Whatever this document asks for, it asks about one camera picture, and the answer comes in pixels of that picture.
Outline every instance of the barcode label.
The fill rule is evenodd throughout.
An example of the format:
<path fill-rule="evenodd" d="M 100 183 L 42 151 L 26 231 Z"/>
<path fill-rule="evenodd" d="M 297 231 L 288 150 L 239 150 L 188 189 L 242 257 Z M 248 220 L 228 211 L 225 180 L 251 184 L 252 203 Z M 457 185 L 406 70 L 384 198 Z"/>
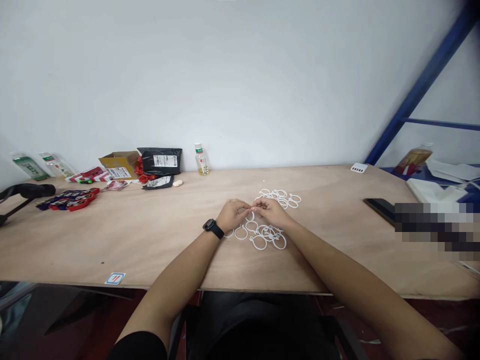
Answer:
<path fill-rule="evenodd" d="M 170 176 L 160 177 L 158 179 L 148 180 L 146 185 L 148 187 L 159 187 L 170 182 Z"/>
<path fill-rule="evenodd" d="M 160 168 L 176 168 L 177 156 L 176 155 L 153 155 L 154 166 Z"/>
<path fill-rule="evenodd" d="M 110 173 L 111 177 L 114 179 L 123 179 L 123 178 L 131 178 L 129 171 L 126 167 L 112 167 L 107 169 Z"/>

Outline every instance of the left hand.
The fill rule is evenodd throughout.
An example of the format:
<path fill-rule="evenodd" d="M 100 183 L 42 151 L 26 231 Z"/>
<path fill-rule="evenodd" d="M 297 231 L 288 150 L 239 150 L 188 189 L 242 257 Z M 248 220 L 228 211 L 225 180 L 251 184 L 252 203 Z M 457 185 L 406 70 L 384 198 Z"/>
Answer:
<path fill-rule="evenodd" d="M 224 233 L 237 228 L 252 212 L 251 206 L 238 199 L 227 200 L 216 218 L 216 224 Z"/>

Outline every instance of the wooden table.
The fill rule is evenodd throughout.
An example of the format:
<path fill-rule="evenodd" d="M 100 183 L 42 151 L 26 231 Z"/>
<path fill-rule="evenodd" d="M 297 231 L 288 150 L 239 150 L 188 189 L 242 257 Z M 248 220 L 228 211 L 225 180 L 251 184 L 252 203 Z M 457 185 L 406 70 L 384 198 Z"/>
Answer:
<path fill-rule="evenodd" d="M 430 259 L 435 252 L 418 252 L 418 244 L 401 242 L 394 228 L 362 202 L 416 201 L 403 180 L 373 166 L 363 174 L 350 171 L 349 165 L 336 165 L 217 170 L 206 177 L 184 172 L 175 179 L 184 184 L 145 191 L 132 183 L 119 192 L 100 193 L 75 212 L 40 211 L 34 203 L 28 205 L 0 228 L 0 280 L 103 286 L 110 273 L 121 272 L 126 276 L 119 286 L 148 288 L 227 199 L 251 204 L 265 188 L 299 195 L 299 207 L 287 210 L 294 219 L 402 296 L 480 296 L 475 275 L 454 261 Z M 53 182 L 57 193 L 90 187 Z M 4 202 L 0 214 L 22 200 L 17 195 Z M 416 252 L 409 254 L 410 245 Z M 258 251 L 248 239 L 235 236 L 223 240 L 201 288 L 328 292 L 291 241 L 284 250 L 269 244 Z"/>

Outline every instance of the glass bottle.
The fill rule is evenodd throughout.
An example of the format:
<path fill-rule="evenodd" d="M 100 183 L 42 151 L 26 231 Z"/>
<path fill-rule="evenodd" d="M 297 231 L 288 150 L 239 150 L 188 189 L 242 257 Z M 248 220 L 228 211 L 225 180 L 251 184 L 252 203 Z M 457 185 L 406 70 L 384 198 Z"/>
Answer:
<path fill-rule="evenodd" d="M 67 165 L 56 159 L 51 153 L 41 152 L 38 155 L 40 155 L 40 157 L 45 160 L 45 165 L 50 169 L 52 173 L 55 174 L 56 177 L 64 179 L 75 175 Z"/>
<path fill-rule="evenodd" d="M 204 153 L 204 149 L 202 148 L 202 144 L 200 142 L 195 144 L 195 152 L 196 152 L 196 167 L 198 168 L 198 173 L 201 176 L 205 176 L 209 174 L 209 163 L 207 161 L 207 154 Z"/>
<path fill-rule="evenodd" d="M 42 181 L 50 177 L 31 157 L 23 152 L 11 152 L 10 155 L 13 162 L 33 180 Z"/>

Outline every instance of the black smartwatch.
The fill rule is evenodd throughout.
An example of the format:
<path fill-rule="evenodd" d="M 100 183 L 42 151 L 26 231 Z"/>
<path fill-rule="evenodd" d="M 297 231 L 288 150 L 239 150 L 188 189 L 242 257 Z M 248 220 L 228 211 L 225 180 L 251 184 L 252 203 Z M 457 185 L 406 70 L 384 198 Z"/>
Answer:
<path fill-rule="evenodd" d="M 203 224 L 203 230 L 211 231 L 214 233 L 219 239 L 222 239 L 225 235 L 223 230 L 219 228 L 217 222 L 213 219 L 208 220 L 205 224 Z"/>

